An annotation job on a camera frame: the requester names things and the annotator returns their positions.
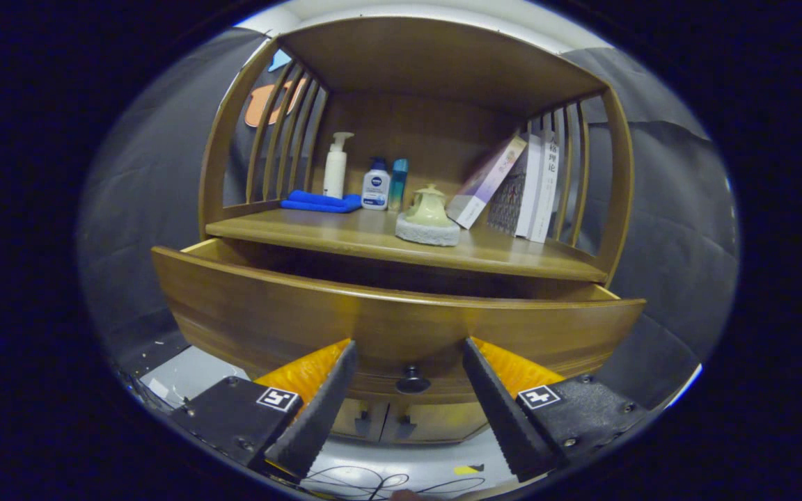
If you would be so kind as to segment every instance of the sticker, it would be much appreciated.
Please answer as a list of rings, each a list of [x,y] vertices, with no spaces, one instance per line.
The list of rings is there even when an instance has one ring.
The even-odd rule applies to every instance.
[[[269,388],[262,393],[262,396],[255,402],[257,404],[268,406],[277,409],[280,412],[287,412],[293,402],[296,402],[298,394],[292,391],[278,390],[276,388]]]
[[[548,406],[561,400],[561,397],[556,395],[555,391],[550,390],[550,387],[545,384],[530,390],[519,391],[519,397],[530,409]]]

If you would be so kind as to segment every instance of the cabinet door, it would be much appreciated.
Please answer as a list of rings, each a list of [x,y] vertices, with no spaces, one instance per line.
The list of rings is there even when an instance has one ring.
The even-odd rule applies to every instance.
[[[388,408],[381,442],[442,443],[466,440],[487,426],[478,402],[395,404]]]
[[[378,441],[387,411],[387,402],[345,399],[331,431],[343,437]]]

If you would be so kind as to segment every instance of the yellow tape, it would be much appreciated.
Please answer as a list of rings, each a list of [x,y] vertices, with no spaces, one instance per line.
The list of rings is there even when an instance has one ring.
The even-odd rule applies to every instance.
[[[472,475],[472,473],[478,473],[478,470],[471,466],[457,466],[454,468],[454,475]]]

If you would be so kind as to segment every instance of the cabinet door handle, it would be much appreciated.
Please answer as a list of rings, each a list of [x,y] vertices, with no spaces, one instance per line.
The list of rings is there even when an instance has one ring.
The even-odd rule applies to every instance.
[[[410,422],[410,415],[405,415],[398,420],[398,432],[395,434],[395,439],[405,440],[405,438],[410,438],[415,429],[416,424]]]
[[[362,437],[368,436],[370,434],[371,422],[372,420],[370,419],[369,412],[361,411],[361,417],[354,418],[354,432]]]

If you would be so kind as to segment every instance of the drawer front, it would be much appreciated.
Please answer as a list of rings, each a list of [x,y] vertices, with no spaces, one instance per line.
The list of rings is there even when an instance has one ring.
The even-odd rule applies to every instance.
[[[154,248],[153,262],[188,342],[254,374],[355,339],[359,373],[352,399],[397,397],[395,382],[413,363],[432,381],[415,403],[475,402],[462,369],[461,344],[470,335],[564,376],[595,370],[644,307],[642,299],[567,302],[391,291],[167,248]]]

